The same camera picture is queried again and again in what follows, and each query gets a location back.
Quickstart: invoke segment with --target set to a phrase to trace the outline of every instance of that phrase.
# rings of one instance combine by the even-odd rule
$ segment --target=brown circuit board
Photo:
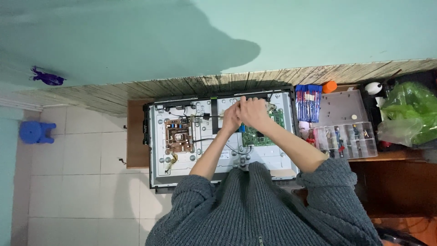
[[[171,119],[164,121],[166,155],[193,150],[191,119]]]

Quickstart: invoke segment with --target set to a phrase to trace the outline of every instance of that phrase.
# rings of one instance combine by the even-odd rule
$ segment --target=teal wall
[[[437,58],[434,0],[2,0],[0,86]]]
[[[0,106],[0,246],[10,243],[18,125],[23,110]]]

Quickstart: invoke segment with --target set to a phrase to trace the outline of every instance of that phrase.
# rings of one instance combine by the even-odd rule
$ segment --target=orange bottle cap
[[[333,80],[328,81],[326,84],[324,84],[322,86],[322,91],[324,93],[331,93],[333,92],[335,89],[337,89],[337,83]]]

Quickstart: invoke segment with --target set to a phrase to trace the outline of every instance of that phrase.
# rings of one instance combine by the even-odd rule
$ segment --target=purple plastic bag
[[[36,66],[33,66],[31,70],[35,74],[35,76],[33,76],[32,78],[33,81],[41,80],[48,85],[62,85],[64,83],[64,80],[66,80],[63,77],[59,77],[54,74],[37,71]]]

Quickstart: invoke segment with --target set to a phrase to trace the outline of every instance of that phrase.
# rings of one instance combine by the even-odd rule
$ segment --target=gray knit sweater
[[[146,246],[382,245],[347,161],[328,159],[313,173],[299,173],[297,182],[308,188],[307,207],[273,185],[261,163],[249,164],[249,172],[233,169],[216,191],[188,175]]]

